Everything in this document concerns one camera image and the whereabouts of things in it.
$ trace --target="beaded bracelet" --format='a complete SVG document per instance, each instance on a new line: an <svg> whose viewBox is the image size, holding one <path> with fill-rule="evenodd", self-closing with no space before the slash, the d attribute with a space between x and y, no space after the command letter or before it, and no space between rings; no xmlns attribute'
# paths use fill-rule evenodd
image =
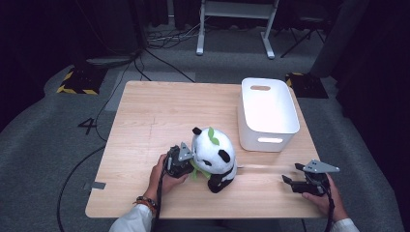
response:
<svg viewBox="0 0 410 232"><path fill-rule="evenodd" d="M146 205L151 212L153 213L153 215L157 212L157 204L155 203L154 200L145 197L145 196L138 196L136 197L135 202L133 202L132 204L142 204L142 205Z"/></svg>

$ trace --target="white desk frame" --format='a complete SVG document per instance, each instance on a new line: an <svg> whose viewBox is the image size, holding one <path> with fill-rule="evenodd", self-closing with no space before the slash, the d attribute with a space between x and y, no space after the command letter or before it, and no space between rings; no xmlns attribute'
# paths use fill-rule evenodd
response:
<svg viewBox="0 0 410 232"><path fill-rule="evenodd" d="M205 41L205 15L208 16L229 16L229 17L246 17L268 19L265 32L261 32L262 42L265 45L266 53L269 59L275 58L275 53L269 43L269 33L271 32L272 23L278 8L278 0L274 4L248 4L232 2L213 2L202 0L200 28L198 36L198 45L196 48L197 55L204 53Z"/></svg>

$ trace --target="stuffed animal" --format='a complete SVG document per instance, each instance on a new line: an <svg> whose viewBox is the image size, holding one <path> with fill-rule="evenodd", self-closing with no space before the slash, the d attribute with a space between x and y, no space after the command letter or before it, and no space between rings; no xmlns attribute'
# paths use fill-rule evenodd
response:
<svg viewBox="0 0 410 232"><path fill-rule="evenodd" d="M196 168L211 174L208 188L217 193L236 175L235 151L228 136L220 130L194 128L191 151Z"/></svg>

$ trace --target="sleeve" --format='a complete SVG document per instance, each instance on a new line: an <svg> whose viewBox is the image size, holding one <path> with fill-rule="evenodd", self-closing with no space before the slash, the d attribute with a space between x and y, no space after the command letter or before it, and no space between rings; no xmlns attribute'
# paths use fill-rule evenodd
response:
<svg viewBox="0 0 410 232"><path fill-rule="evenodd" d="M146 205L138 204L116 219L109 232L148 232L151 230L152 219L151 210Z"/></svg>
<svg viewBox="0 0 410 232"><path fill-rule="evenodd" d="M331 232L359 232L359 229L350 218L337 221L331 229Z"/></svg>

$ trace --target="human arm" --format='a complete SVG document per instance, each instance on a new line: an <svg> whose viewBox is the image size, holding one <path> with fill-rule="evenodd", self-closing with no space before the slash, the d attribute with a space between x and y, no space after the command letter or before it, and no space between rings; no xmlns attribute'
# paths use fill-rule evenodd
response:
<svg viewBox="0 0 410 232"><path fill-rule="evenodd" d="M165 158L166 155L161 155L158 163L153 166L148 188L143 194L143 196L150 198L154 202L157 202L158 199L157 188L162 173L163 161ZM188 174L180 177L179 179L176 179L165 174L162 179L162 195L166 195L175 186L184 183L187 177ZM115 222L111 225L109 232L150 231L153 216L154 214L148 206L144 204L137 204L135 207L132 207L132 209L128 213L115 220Z"/></svg>
<svg viewBox="0 0 410 232"><path fill-rule="evenodd" d="M343 202L341 200L340 192L338 191L335 182L333 181L332 177L328 175L329 179L329 184L331 186L331 192L332 192L332 198L335 203L335 209L334 209L334 214L333 214L333 222L334 225L332 227L333 232L338 232L338 231L352 231L352 232L358 232L359 230L353 223L353 221L350 219L350 217L347 215L346 210L344 209ZM317 206L317 208L322 212L323 214L327 215L329 213L329 198L325 194L323 196L316 196L313 194L310 194L308 192L302 193L302 196L312 202L314 205Z"/></svg>

